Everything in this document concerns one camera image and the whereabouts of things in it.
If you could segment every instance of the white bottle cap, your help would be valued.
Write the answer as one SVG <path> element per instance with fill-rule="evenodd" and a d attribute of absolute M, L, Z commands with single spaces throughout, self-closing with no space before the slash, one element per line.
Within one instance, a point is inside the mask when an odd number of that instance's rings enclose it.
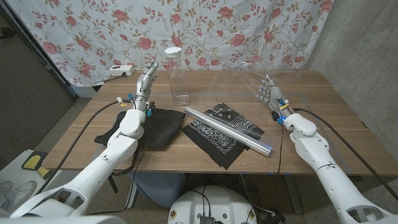
<path fill-rule="evenodd" d="M 169 47 L 164 52 L 170 58 L 176 58 L 181 56 L 182 49 L 180 47 Z"/>

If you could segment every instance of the transparent plastic container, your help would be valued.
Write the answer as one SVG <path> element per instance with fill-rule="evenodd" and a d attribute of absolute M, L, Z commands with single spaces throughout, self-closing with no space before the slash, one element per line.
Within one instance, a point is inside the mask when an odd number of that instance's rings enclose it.
<path fill-rule="evenodd" d="M 169 83 L 173 104 L 175 106 L 188 106 L 187 80 L 185 68 L 181 65 L 181 51 L 180 47 L 169 47 L 165 50 L 165 53 L 169 57 Z"/>

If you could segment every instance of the metal rod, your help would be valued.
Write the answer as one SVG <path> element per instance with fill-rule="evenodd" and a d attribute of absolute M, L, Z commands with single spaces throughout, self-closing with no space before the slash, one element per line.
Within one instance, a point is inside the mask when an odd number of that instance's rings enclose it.
<path fill-rule="evenodd" d="M 257 152 L 260 152 L 261 154 L 268 156 L 269 153 L 271 152 L 271 147 L 268 145 L 264 144 L 263 142 L 260 142 L 250 136 L 247 136 L 230 126 L 223 124 L 203 113 L 201 113 L 198 110 L 193 109 L 190 106 L 187 106 L 184 111 L 187 115 L 191 116 L 192 118 L 195 118 L 199 121 L 201 121 L 204 124 L 209 125 L 210 127 L 216 129 L 217 131 L 237 140 L 238 142 L 241 142 L 250 148 L 254 149 Z"/>

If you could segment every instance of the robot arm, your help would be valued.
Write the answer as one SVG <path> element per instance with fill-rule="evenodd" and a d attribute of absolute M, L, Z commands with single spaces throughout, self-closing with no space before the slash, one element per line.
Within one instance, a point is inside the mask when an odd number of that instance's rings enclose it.
<path fill-rule="evenodd" d="M 312 167 L 342 223 L 397 223 L 398 217 L 363 197 L 329 153 L 329 144 L 315 124 L 294 113 L 279 88 L 267 76 L 259 99 L 272 109 L 274 120 L 292 131 L 297 154 Z"/>
<path fill-rule="evenodd" d="M 139 77 L 134 101 L 137 108 L 127 110 L 119 129 L 110 137 L 107 148 L 69 183 L 32 197 L 11 214 L 11 218 L 25 214 L 71 217 L 86 212 L 94 195 L 112 171 L 137 149 L 138 139 L 144 134 L 142 124 L 147 114 L 154 109 L 153 103 L 149 104 L 147 99 L 152 82 L 156 79 L 154 72 L 157 66 L 157 63 L 153 63 Z"/>

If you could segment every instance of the concrete wall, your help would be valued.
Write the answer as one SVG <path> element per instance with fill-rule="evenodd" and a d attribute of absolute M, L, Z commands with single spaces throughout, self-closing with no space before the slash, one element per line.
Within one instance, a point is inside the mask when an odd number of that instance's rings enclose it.
<path fill-rule="evenodd" d="M 397 1 L 335 0 L 305 70 L 320 71 L 398 161 Z"/>

